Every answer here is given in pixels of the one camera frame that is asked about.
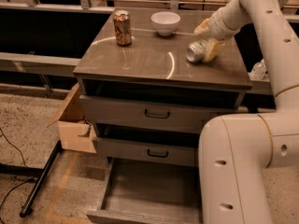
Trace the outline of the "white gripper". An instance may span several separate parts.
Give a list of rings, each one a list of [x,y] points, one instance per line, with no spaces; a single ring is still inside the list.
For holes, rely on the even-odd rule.
[[[209,37],[212,37],[209,38],[205,44],[206,51],[204,52],[204,63],[209,63],[214,60],[225,47],[225,43],[219,40],[230,39],[240,31],[240,29],[230,28],[224,22],[222,12],[223,8],[219,8],[210,18],[205,19],[193,31],[196,35],[208,35]]]

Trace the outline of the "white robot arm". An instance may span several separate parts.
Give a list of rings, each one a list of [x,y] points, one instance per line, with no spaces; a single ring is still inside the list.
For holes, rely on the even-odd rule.
[[[196,33],[223,40],[252,23],[276,109],[218,116],[203,128],[199,175],[203,224],[272,224],[262,171],[295,165],[299,148],[299,38],[278,0],[232,0]]]

